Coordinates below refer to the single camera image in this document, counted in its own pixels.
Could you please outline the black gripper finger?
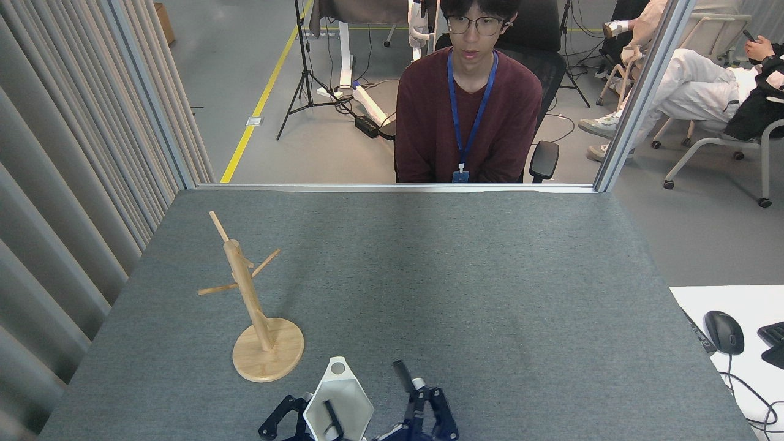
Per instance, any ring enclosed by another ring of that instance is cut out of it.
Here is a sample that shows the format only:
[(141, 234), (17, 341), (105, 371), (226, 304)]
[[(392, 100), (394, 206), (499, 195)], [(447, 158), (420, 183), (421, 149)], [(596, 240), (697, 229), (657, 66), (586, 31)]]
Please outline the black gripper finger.
[(406, 432), (422, 432), (424, 405), (428, 400), (428, 389), (425, 385), (419, 387), (415, 385), (409, 369), (402, 360), (394, 361), (393, 366), (404, 391), (408, 393), (408, 407), (403, 419), (403, 424), (407, 427)]
[(330, 418), (330, 423), (328, 423), (326, 429), (324, 430), (325, 437), (344, 437), (344, 428), (342, 427), (341, 422), (336, 415), (331, 401), (325, 400), (323, 404), (325, 406), (325, 410), (327, 411), (328, 418)]
[(429, 394), (435, 425), (431, 432), (434, 440), (459, 440), (459, 430), (453, 418), (443, 389), (432, 388)]
[(305, 398), (294, 398), (288, 394), (283, 398), (282, 402), (271, 412), (263, 424), (258, 428), (258, 435), (263, 440), (274, 440), (278, 437), (277, 427), (280, 422), (285, 418), (289, 412), (297, 413), (296, 419), (296, 433), (295, 435), (286, 438), (285, 440), (308, 440), (309, 433), (307, 431), (306, 422), (304, 419), (304, 411), (306, 408)]

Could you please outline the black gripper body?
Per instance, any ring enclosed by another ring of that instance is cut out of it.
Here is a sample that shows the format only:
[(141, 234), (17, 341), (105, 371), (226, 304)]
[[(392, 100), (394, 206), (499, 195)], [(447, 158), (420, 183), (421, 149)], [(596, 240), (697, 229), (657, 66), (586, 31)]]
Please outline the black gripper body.
[(374, 438), (374, 441), (378, 440), (386, 440), (386, 441), (393, 441), (393, 440), (432, 440), (433, 437), (427, 433), (424, 433), (422, 429), (417, 429), (412, 425), (407, 424), (397, 424), (395, 427), (392, 427), (392, 430), (389, 432), (378, 435)]

